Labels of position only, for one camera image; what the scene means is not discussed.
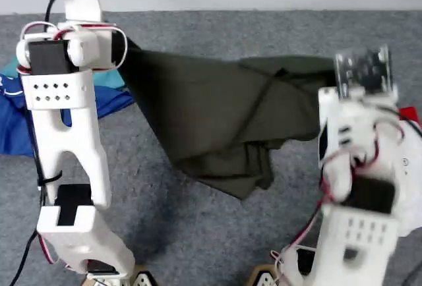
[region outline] black cable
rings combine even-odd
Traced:
[[[43,186],[43,187],[41,187],[41,191],[40,191],[40,201],[39,201],[40,209],[41,209],[42,206],[45,205],[45,196],[46,196],[45,187]],[[20,260],[18,270],[16,271],[16,274],[13,277],[9,286],[14,286],[16,284],[16,282],[18,281],[18,279],[19,279],[19,277],[22,273],[22,270],[24,269],[26,258],[28,257],[28,253],[29,253],[32,241],[34,241],[34,239],[37,237],[37,235],[38,235],[38,232],[37,232],[37,228],[35,227],[31,236],[29,237],[28,241],[26,242],[24,254],[22,255],[22,259]]]
[[[44,21],[45,22],[50,22],[50,13],[51,13],[51,8],[53,7],[55,0],[49,0],[48,5],[47,5],[47,10],[45,11],[45,16],[44,16]],[[47,28],[48,26],[44,26],[44,32],[47,32]]]
[[[100,285],[103,285],[103,286],[109,286],[109,285],[107,285],[106,283],[103,283],[102,281],[99,281],[98,279],[95,279],[94,278],[94,281],[96,281],[97,283],[99,283]]]
[[[49,0],[49,2],[48,2],[47,10],[45,11],[45,16],[44,16],[44,21],[46,21],[46,22],[49,22],[49,20],[50,20],[51,8],[52,8],[54,2],[55,2],[55,0]],[[46,31],[47,31],[47,26],[44,26],[44,32],[46,32]],[[30,137],[32,153],[34,154],[35,167],[36,167],[36,171],[37,171],[37,175],[38,175],[38,185],[41,186],[40,203],[39,203],[40,209],[41,209],[42,206],[45,206],[45,198],[47,196],[47,194],[45,193],[45,186],[44,186],[45,177],[44,177],[44,173],[42,171],[41,161],[40,161],[40,158],[39,158],[39,155],[38,155],[38,146],[37,146],[37,142],[36,142],[32,117],[31,117],[31,114],[30,114],[30,112],[29,112],[29,110],[26,106],[24,107],[24,116],[25,116],[26,126],[28,127],[28,133],[29,133],[29,137]],[[18,270],[17,270],[15,276],[13,277],[13,280],[9,284],[9,286],[14,286],[16,284],[16,282],[18,281],[18,279],[19,279],[19,277],[22,273],[22,270],[24,269],[24,266],[25,266],[25,263],[26,263],[26,258],[28,257],[28,253],[29,253],[31,244],[34,241],[34,239],[37,237],[37,235],[38,235],[38,232],[37,232],[37,229],[35,227],[31,236],[29,237],[28,241],[26,242],[24,254],[22,255],[22,259],[20,260]]]
[[[36,137],[35,137],[34,125],[32,123],[31,112],[28,110],[28,108],[26,108],[26,106],[24,107],[24,117],[26,121],[26,126],[28,127],[32,153],[34,154],[35,168],[38,175],[38,180],[37,180],[38,186],[42,186],[45,183],[45,177],[44,177],[44,172],[42,171],[41,161],[38,154],[38,146],[37,146]]]

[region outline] white bracket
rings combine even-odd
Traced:
[[[60,172],[64,152],[72,152],[88,174],[92,201],[108,208],[111,191],[107,156],[100,141],[92,71],[58,75],[22,76],[26,104],[32,111],[39,157],[47,179]],[[60,109],[70,109],[72,126],[61,120]],[[60,180],[48,183],[54,204]]]
[[[37,231],[55,247],[60,259],[77,273],[86,273],[87,259],[107,263],[119,272],[114,276],[88,274],[88,278],[130,278],[135,258],[94,206],[79,206],[73,225],[57,225],[59,214],[60,206],[42,207]]]

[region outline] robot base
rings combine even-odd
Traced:
[[[133,276],[131,278],[131,284],[133,286],[158,286],[156,280],[152,274],[145,269],[142,265],[136,265]],[[85,279],[81,286],[103,286],[101,283],[94,281],[93,279]]]
[[[246,286],[274,286],[276,276],[274,264],[259,265],[249,276]]]

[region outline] red object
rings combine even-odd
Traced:
[[[415,121],[419,124],[419,117],[417,116],[417,111],[415,107],[406,107],[406,108],[401,108],[400,109],[400,115],[402,115],[403,117],[410,119],[412,121]]]

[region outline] white plastic part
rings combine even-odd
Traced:
[[[97,35],[88,29],[69,32],[67,54],[73,65],[85,67],[100,58],[100,46]]]
[[[92,71],[23,76],[26,104],[32,110],[34,130],[44,176],[60,172],[64,152],[72,152],[88,174],[92,201],[99,208],[111,202],[107,156],[100,141]],[[59,109],[70,109],[72,127],[61,120]],[[47,184],[51,204],[60,180]]]
[[[377,161],[371,169],[356,169],[356,172],[395,183],[399,195],[400,182],[397,178],[400,178],[403,169],[397,166],[400,161],[397,149],[401,134],[394,126],[399,125],[399,118],[355,100],[340,101],[335,88],[320,89],[318,99],[321,130],[326,126],[327,141],[326,151],[324,157],[320,157],[319,165],[320,168],[324,166],[323,177],[330,185],[333,197],[339,201],[347,197],[352,180],[351,157],[357,157],[362,162],[365,159],[375,159],[375,142],[379,145]],[[396,108],[394,96],[371,96],[365,98],[365,103]],[[343,140],[349,140],[350,143],[342,147]]]
[[[139,273],[135,281],[132,284],[133,286],[153,286],[150,278],[145,273]]]
[[[398,240],[391,215],[325,204],[312,271],[304,286],[381,286]],[[345,259],[347,249],[357,251]]]
[[[99,0],[64,0],[64,2],[67,20],[102,21]]]
[[[259,277],[258,282],[256,283],[256,286],[274,286],[274,285],[275,285],[275,282],[270,273],[263,273]]]
[[[18,62],[23,67],[30,69],[31,64],[29,62],[29,53],[28,53],[28,41],[20,40],[16,46],[16,58]]]
[[[41,208],[37,231],[53,246],[57,255],[77,273],[86,273],[86,260],[113,266],[119,275],[95,278],[130,278],[135,258],[123,241],[106,225],[94,206],[79,206],[74,225],[57,225],[60,206]]]
[[[77,28],[79,30],[83,30],[82,27],[79,25],[81,24],[92,24],[92,21],[66,21],[60,22],[57,26],[60,30],[68,29],[68,28]],[[95,24],[109,26],[109,24],[105,24],[103,22],[95,22]],[[113,66],[111,62],[111,30],[87,30],[89,32],[94,33],[97,36],[98,46],[100,48],[100,56],[93,62],[88,63],[86,67],[91,69],[110,69]],[[63,39],[69,40],[72,38],[72,34],[74,32],[68,32],[63,36]]]

